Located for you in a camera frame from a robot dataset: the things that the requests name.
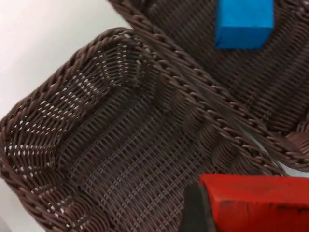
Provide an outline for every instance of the wicker basket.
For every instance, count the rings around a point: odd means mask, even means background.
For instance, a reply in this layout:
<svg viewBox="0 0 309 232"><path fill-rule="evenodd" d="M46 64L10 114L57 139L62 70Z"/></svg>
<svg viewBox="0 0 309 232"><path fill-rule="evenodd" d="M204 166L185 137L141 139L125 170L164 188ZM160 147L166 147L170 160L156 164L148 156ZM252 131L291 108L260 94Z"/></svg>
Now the wicker basket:
<svg viewBox="0 0 309 232"><path fill-rule="evenodd" d="M257 127L266 128L267 135L260 134L272 141L276 138L282 155L273 157L309 171L309 14L305 1L275 1L276 29L261 51L214 49L216 0L109 1L183 76L194 68L203 69L204 76L210 74L219 82L208 78L207 85L225 87L225 95L232 95L242 112L250 112L259 121Z"/></svg>
<svg viewBox="0 0 309 232"><path fill-rule="evenodd" d="M0 122L2 178L48 231L172 232L200 174L284 175L280 143L194 72L241 130L133 31L105 32Z"/></svg>

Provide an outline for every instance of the brown wicker basket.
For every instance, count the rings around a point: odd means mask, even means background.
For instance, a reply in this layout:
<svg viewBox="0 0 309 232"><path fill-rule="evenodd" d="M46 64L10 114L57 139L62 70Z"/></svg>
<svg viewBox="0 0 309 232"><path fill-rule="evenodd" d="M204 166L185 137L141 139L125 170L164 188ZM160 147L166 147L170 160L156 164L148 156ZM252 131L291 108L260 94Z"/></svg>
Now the brown wicker basket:
<svg viewBox="0 0 309 232"><path fill-rule="evenodd" d="M2 178L48 231L172 232L200 174L284 175L282 143L191 72L212 100L133 31L99 35L0 122Z"/></svg>
<svg viewBox="0 0 309 232"><path fill-rule="evenodd" d="M276 29L261 51L214 49L216 0L109 1L183 76L188 77L194 68L205 70L204 76L210 74L219 82L208 78L207 85L222 85L220 91L243 105L242 112L252 113L255 121L258 118L258 127L267 128L267 135L260 134L280 143L277 151L282 156L272 156L289 167L309 171L309 14L305 1L275 1Z"/></svg>

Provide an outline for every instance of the basket bottom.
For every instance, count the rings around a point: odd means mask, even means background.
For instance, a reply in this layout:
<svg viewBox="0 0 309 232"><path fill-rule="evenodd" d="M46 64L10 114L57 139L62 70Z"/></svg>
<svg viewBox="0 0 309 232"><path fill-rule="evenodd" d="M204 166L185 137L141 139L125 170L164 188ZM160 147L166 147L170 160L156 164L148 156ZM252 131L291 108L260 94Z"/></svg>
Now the basket bottom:
<svg viewBox="0 0 309 232"><path fill-rule="evenodd" d="M75 225L88 220L104 230L177 231L184 187L214 170L210 154L184 129L180 117L189 103L171 102L173 89L161 93L121 87L58 148L69 195L84 202Z"/></svg>

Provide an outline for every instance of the white surface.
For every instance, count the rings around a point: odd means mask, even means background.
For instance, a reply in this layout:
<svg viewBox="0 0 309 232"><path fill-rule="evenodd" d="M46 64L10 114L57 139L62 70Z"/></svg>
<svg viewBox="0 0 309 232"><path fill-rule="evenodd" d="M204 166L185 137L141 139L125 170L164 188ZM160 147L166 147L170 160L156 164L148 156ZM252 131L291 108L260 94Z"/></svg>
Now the white surface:
<svg viewBox="0 0 309 232"><path fill-rule="evenodd" d="M0 0L0 118L78 48L113 27L128 25L106 0ZM43 231L3 181L0 194L0 216L12 232Z"/></svg>

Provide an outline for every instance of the cube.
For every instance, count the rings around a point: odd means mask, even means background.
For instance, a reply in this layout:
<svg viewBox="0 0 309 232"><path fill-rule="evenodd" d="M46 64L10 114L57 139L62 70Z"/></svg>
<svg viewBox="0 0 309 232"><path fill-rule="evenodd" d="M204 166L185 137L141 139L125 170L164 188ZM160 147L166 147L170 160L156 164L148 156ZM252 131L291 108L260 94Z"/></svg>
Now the cube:
<svg viewBox="0 0 309 232"><path fill-rule="evenodd" d="M273 0L218 0L217 49L259 49L275 26Z"/></svg>
<svg viewBox="0 0 309 232"><path fill-rule="evenodd" d="M309 232L309 178L203 174L219 232Z"/></svg>

